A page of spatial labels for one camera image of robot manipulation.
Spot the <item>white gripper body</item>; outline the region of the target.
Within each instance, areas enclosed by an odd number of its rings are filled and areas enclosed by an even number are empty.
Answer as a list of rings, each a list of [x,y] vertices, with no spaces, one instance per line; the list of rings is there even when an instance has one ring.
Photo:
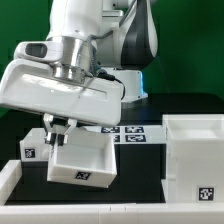
[[[86,77],[82,85],[52,77],[47,64],[11,61],[0,80],[0,106],[48,113],[87,124],[115,126],[121,119],[122,86]]]

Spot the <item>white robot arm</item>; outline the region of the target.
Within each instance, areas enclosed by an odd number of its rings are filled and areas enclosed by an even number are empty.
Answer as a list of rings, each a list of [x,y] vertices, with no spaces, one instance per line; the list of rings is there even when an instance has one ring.
[[[125,87],[108,70],[142,70],[157,49],[150,0],[53,0],[46,39],[17,45],[0,106],[41,114],[45,142],[63,146],[79,122],[120,122]]]

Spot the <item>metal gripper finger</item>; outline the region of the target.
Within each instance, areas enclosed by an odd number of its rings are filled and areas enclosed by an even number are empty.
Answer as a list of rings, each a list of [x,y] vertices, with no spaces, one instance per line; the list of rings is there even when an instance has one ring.
[[[66,121],[63,132],[59,133],[57,136],[59,146],[63,146],[68,143],[68,137],[72,133],[72,131],[76,128],[76,126],[77,126],[76,119],[69,118]]]
[[[44,129],[46,132],[45,135],[45,143],[46,144],[54,144],[56,141],[56,131],[53,128],[53,120],[54,116],[51,114],[45,113],[43,116],[43,122],[44,122]]]

